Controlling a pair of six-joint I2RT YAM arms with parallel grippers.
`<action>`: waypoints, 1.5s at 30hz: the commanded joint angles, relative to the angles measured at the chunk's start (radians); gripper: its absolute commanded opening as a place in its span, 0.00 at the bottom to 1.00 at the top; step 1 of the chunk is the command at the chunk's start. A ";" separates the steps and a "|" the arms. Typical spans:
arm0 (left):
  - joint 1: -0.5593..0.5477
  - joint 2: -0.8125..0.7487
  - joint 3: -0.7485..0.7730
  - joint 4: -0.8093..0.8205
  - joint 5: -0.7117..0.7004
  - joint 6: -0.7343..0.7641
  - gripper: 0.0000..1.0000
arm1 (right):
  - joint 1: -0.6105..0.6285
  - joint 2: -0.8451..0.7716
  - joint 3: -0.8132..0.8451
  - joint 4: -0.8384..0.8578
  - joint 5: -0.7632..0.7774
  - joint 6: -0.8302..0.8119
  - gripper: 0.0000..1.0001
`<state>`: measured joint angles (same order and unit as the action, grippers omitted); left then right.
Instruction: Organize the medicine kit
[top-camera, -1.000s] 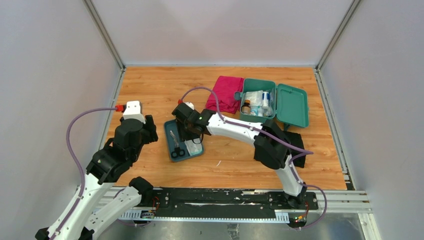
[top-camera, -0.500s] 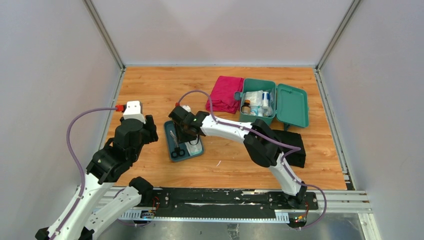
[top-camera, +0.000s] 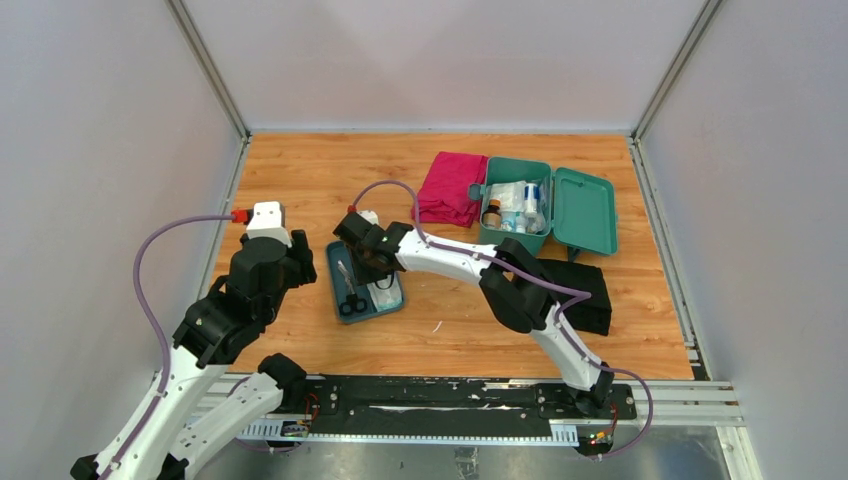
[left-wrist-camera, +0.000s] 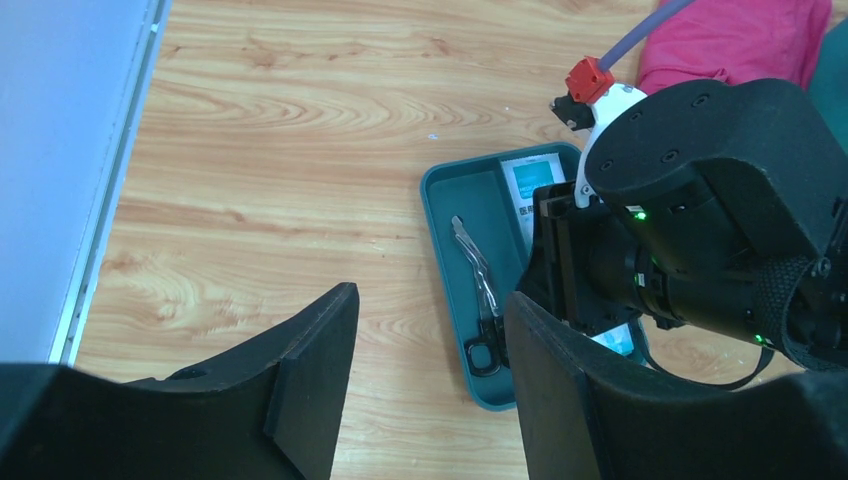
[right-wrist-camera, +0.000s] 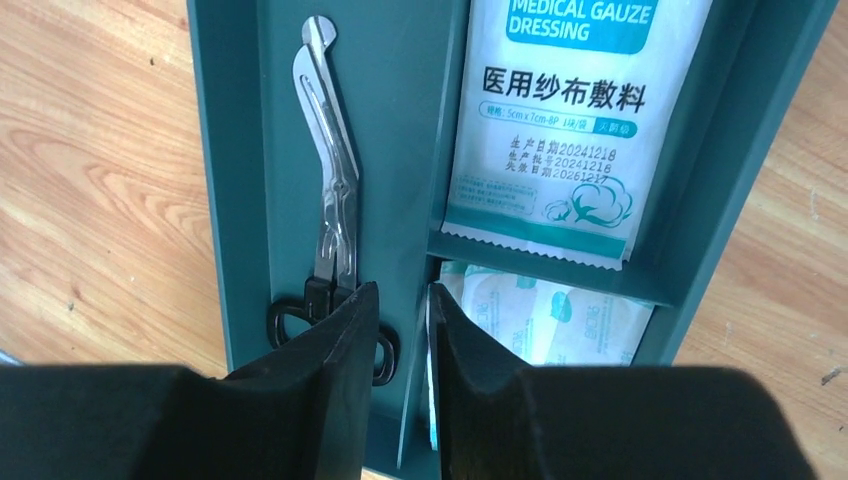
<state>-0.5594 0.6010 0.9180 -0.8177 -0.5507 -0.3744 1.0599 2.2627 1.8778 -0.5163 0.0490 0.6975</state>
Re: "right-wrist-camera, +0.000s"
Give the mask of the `white paper sachet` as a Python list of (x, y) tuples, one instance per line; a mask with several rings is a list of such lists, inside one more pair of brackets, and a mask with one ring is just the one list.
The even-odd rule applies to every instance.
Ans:
[(477, 327), (534, 366), (628, 366), (655, 308), (460, 261), (444, 261), (439, 282)]

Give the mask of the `black handled scissors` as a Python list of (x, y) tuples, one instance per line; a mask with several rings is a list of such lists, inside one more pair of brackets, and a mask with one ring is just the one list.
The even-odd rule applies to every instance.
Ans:
[(313, 15), (304, 21), (301, 38), (292, 76), (321, 165), (320, 225), (313, 271), (304, 282), (303, 300), (280, 298), (268, 307), (266, 334), (273, 349), (293, 338), (285, 326), (288, 317), (312, 327), (329, 317), (359, 287), (360, 172), (327, 55), (337, 30), (328, 17)]

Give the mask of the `teal divided tray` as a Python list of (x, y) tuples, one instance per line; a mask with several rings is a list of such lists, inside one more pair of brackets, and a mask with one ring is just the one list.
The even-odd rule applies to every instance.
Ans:
[(451, 259), (654, 305), (634, 363), (676, 356), (833, 1), (716, 1), (671, 118), (636, 248), (621, 271), (441, 231), (465, 58), (465, 1), (191, 1), (187, 5), (226, 355), (270, 350), (267, 310), (300, 300), (321, 211), (319, 159), (292, 63), (328, 17), (329, 61), (360, 168), (359, 277), (399, 337), (376, 388), (364, 465), (436, 479), (425, 434), (422, 300)]

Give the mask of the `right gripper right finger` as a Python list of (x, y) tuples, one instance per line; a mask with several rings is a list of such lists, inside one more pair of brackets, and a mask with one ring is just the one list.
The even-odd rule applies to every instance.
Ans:
[(776, 400), (724, 367), (532, 366), (428, 293), (445, 479), (812, 479)]

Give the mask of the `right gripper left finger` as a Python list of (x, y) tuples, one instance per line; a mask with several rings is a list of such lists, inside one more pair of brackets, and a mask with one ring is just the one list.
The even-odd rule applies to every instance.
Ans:
[(217, 379), (183, 365), (1, 371), (5, 479), (357, 479), (379, 314), (360, 286), (326, 319)]

